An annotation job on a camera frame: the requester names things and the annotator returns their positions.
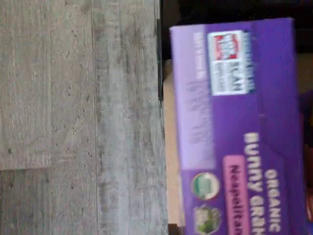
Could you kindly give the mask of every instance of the annie's bunny grahams box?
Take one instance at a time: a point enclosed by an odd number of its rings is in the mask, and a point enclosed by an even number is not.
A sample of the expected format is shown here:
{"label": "annie's bunny grahams box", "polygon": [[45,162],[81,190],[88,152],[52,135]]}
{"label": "annie's bunny grahams box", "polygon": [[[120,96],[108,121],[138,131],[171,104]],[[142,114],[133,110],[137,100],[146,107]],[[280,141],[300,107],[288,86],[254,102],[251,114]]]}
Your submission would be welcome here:
{"label": "annie's bunny grahams box", "polygon": [[306,235],[291,19],[171,28],[185,235]]}

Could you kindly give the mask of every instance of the purple box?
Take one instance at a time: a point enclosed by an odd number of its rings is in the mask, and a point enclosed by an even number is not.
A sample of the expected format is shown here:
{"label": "purple box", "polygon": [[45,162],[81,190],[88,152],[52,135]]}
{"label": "purple box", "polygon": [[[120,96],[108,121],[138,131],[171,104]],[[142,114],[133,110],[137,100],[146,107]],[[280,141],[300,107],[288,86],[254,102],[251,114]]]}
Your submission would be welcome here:
{"label": "purple box", "polygon": [[185,235],[307,235],[292,19],[171,28]]}

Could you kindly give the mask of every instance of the usda organic seal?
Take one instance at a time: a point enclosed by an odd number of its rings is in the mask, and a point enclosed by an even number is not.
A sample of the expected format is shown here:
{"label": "usda organic seal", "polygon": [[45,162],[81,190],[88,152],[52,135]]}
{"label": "usda organic seal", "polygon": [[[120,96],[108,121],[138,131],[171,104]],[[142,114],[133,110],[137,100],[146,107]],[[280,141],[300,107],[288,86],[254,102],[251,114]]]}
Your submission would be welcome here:
{"label": "usda organic seal", "polygon": [[210,200],[220,191],[219,179],[208,172],[196,175],[192,181],[192,191],[201,200]]}

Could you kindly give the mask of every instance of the wooden plank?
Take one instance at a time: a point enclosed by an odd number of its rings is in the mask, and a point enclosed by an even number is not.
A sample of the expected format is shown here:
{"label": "wooden plank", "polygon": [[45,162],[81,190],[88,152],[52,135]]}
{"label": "wooden plank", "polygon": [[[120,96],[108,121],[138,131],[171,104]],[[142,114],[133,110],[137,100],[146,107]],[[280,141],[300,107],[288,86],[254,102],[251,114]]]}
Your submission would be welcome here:
{"label": "wooden plank", "polygon": [[48,169],[0,172],[0,234],[51,235]]}
{"label": "wooden plank", "polygon": [[154,0],[93,0],[99,235],[167,234]]}
{"label": "wooden plank", "polygon": [[36,2],[0,2],[0,169],[51,162],[48,8]]}
{"label": "wooden plank", "polygon": [[[50,166],[1,173],[4,180],[0,185],[1,234],[95,235],[97,191],[90,2],[4,0],[0,4],[1,30],[14,30],[16,25],[16,31],[10,33],[11,38],[1,37],[1,43],[10,47],[1,51],[1,71],[4,74],[12,72],[9,69],[12,59],[5,57],[10,53],[23,59],[20,60],[20,72],[26,71],[24,80],[16,74],[4,77],[9,88],[6,92],[19,89],[21,94],[12,93],[10,101],[7,101],[8,98],[1,93],[2,113],[14,110],[16,113],[12,116],[19,118],[19,102],[25,103],[25,98],[33,105],[32,102],[41,98],[41,105],[49,110],[49,117],[42,120],[46,114],[40,114],[35,116],[36,121],[46,128],[49,126],[47,133],[51,133],[50,137],[46,135],[47,141],[40,142],[41,134],[46,132],[29,120],[32,117],[30,112],[38,109],[35,105],[22,114],[23,120],[27,121],[24,125],[19,123],[15,129],[10,129],[12,136],[19,135],[19,128],[23,133],[30,131],[34,150],[44,150],[42,154],[50,152]],[[31,70],[37,64],[38,79]],[[16,84],[10,85],[12,79]],[[28,98],[32,89],[35,95],[45,95]],[[15,106],[2,106],[5,102],[15,101]],[[6,116],[2,117],[5,117],[2,118],[6,121],[4,123],[10,123]],[[28,138],[24,136],[18,140],[27,146],[29,154]],[[32,158],[26,155],[26,159],[23,159],[24,155],[14,156],[19,157],[16,162],[27,162],[22,167],[34,167],[33,163],[37,162],[35,155]]]}
{"label": "wooden plank", "polygon": [[90,1],[54,0],[51,14],[52,234],[94,235],[96,155]]}

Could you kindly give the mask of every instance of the cardboard box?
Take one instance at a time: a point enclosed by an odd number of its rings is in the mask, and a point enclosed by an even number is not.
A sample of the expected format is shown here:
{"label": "cardboard box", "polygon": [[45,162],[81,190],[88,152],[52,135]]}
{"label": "cardboard box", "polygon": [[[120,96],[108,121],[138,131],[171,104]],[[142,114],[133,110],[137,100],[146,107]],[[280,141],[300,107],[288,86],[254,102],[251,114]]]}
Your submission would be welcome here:
{"label": "cardboard box", "polygon": [[[209,41],[238,43],[235,54],[242,53],[223,66],[245,72],[247,40],[255,40],[250,42],[257,66],[253,76],[244,76],[255,89],[242,85],[221,93],[211,84],[203,65],[213,67],[212,58],[224,57],[200,58],[207,54],[207,34]],[[172,35],[186,234],[305,234],[291,20],[175,27]]]}

